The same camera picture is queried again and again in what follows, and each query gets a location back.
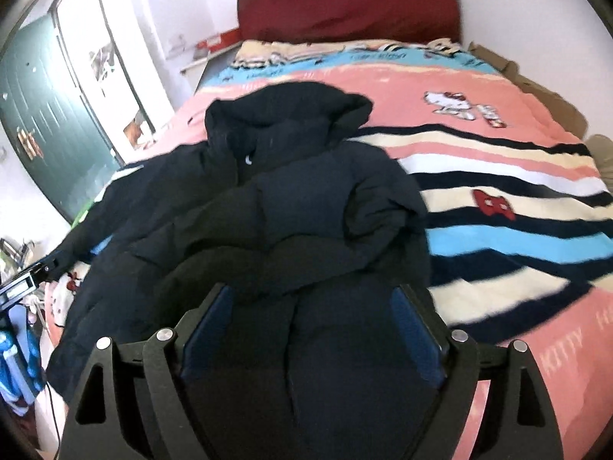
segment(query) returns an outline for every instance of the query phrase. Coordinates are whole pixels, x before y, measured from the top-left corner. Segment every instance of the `brown cardboard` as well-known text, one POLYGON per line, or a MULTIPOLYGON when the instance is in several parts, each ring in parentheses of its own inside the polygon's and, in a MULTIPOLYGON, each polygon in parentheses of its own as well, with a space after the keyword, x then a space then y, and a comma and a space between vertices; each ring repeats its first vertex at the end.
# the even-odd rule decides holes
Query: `brown cardboard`
POLYGON ((578 138, 583 138, 587 131, 587 120, 574 105, 564 100, 559 94, 548 90, 525 76, 521 76, 519 74, 519 66, 515 62, 501 57, 486 47, 472 42, 468 46, 468 51, 502 73, 524 93, 533 94, 547 107, 554 121, 558 122, 566 131, 569 131, 578 138))

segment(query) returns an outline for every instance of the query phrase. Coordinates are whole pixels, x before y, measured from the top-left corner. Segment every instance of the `cream stripe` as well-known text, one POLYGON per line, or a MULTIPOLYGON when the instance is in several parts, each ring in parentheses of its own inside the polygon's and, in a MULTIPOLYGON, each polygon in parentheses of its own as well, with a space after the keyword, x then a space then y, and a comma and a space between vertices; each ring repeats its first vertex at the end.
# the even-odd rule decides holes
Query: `cream stripe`
POLYGON ((519 166, 503 163, 489 163, 478 159, 461 158, 445 154, 414 154, 398 159, 398 163, 407 173, 447 173, 465 171, 490 175, 512 176, 534 185, 545 185, 551 190, 571 196, 592 196, 606 192, 607 187, 596 176, 572 180, 561 176, 552 176, 540 171, 529 171, 519 166))
POLYGON ((469 283, 458 279, 431 287, 436 311, 447 325, 479 321, 530 299, 561 291, 569 281, 524 267, 514 273, 469 283))
POLYGON ((477 207, 473 189, 478 188, 493 197, 505 197, 517 215, 529 218, 557 219, 559 221, 601 221, 613 219, 613 204, 607 207, 590 207, 576 199, 538 199, 501 192, 493 187, 456 187, 450 189, 423 190, 421 192, 430 213, 442 213, 461 207, 477 207))
POLYGON ((613 292, 613 273, 605 274, 592 282, 596 287, 613 292))
POLYGON ((596 169, 594 166, 594 160, 588 156, 573 154, 549 154, 545 151, 536 149, 514 149, 501 147, 499 145, 492 145, 483 141, 467 140, 466 138, 453 136, 441 131, 427 131, 425 133, 416 133, 414 135, 388 135, 385 133, 377 133, 375 135, 360 136, 355 138, 355 140, 382 148, 403 147, 413 143, 429 141, 444 143, 454 147, 471 148, 508 158, 526 159, 529 161, 556 164, 557 166, 567 169, 575 169, 577 167, 590 167, 592 169, 596 169))

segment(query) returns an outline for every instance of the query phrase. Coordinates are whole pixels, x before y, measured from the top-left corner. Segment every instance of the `striped blanket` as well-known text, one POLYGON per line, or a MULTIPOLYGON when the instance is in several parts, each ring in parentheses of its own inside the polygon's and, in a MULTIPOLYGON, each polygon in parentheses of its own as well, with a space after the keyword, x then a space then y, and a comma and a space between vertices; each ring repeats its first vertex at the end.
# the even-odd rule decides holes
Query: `striped blanket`
MULTIPOLYGON (((143 155, 204 139, 216 98, 300 80, 373 101, 358 139, 418 180, 438 313, 482 342, 528 342, 565 458, 581 458, 613 415, 613 198, 586 147, 532 95, 448 41, 249 41, 143 155)), ((478 394, 457 460, 470 454, 484 403, 478 394)))

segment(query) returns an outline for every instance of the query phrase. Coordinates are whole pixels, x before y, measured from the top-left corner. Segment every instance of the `silver screw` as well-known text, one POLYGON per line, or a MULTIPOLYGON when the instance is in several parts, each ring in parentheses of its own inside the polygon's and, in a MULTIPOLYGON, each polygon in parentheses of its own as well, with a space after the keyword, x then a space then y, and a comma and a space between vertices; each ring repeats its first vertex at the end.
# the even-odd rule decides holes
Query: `silver screw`
POLYGON ((96 342, 96 348, 98 348, 101 351, 105 350, 109 346, 111 346, 110 337, 100 337, 100 339, 98 339, 98 341, 96 342))
POLYGON ((451 338, 456 342, 466 342, 468 340, 468 334, 464 330, 454 330, 451 332, 451 338))
POLYGON ((157 340, 165 341, 172 337, 172 329, 161 329, 157 331, 157 340))
POLYGON ((513 347, 520 353, 525 353, 528 351, 528 345, 523 340, 517 339, 513 341, 513 347))

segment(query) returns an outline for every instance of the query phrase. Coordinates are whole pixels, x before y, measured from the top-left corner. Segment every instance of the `door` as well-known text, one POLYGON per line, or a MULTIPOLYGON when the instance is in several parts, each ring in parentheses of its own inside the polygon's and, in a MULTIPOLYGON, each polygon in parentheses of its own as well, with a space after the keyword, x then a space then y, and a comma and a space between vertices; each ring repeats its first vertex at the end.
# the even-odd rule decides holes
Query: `door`
POLYGON ((50 15, 20 29, 0 61, 0 122, 69 222, 120 167, 72 81, 50 15))

